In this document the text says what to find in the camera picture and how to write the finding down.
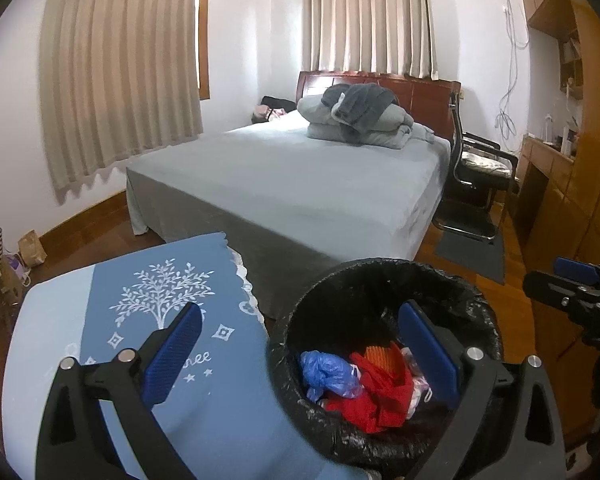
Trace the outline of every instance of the metal bolt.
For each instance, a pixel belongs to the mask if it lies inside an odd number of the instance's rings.
[[[484,357],[484,352],[475,346],[468,348],[466,354],[469,356],[469,359],[473,359],[474,361],[479,361]]]
[[[537,355],[530,355],[526,358],[526,362],[532,365],[533,368],[539,368],[542,366],[542,359]]]
[[[60,367],[62,370],[71,370],[75,365],[75,359],[73,357],[65,357],[60,361]]]
[[[136,357],[136,351],[131,348],[125,348],[122,352],[118,354],[118,361],[122,363],[130,363]]]

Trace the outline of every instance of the beige curtain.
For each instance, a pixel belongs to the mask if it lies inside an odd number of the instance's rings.
[[[304,0],[304,69],[438,78],[430,0]]]
[[[194,0],[47,0],[45,149],[56,189],[202,131]]]

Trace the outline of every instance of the blue plastic bag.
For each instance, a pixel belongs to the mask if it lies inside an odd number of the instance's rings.
[[[325,389],[345,399],[355,399],[362,393],[362,386],[351,364],[332,354],[317,350],[300,354],[302,377],[309,386],[306,396],[317,402]]]

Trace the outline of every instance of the wooden headboard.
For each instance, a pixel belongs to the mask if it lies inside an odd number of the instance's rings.
[[[413,119],[431,128],[437,136],[451,140],[454,120],[449,108],[453,92],[460,92],[458,81],[432,81],[399,75],[346,72],[301,72],[296,91],[296,102],[305,95],[323,93],[337,83],[376,83],[392,90],[400,106]]]

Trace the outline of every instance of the trash can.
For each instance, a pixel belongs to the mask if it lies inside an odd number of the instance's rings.
[[[398,309],[409,300],[465,347],[502,360],[495,314],[477,288],[431,266],[386,258],[343,264],[315,283],[278,320],[267,351],[276,397],[304,438],[327,458],[377,469],[386,478],[405,475],[442,434],[446,406],[421,405],[401,428],[363,433],[306,398],[299,356],[318,350],[348,359],[368,346],[388,346],[397,338]]]

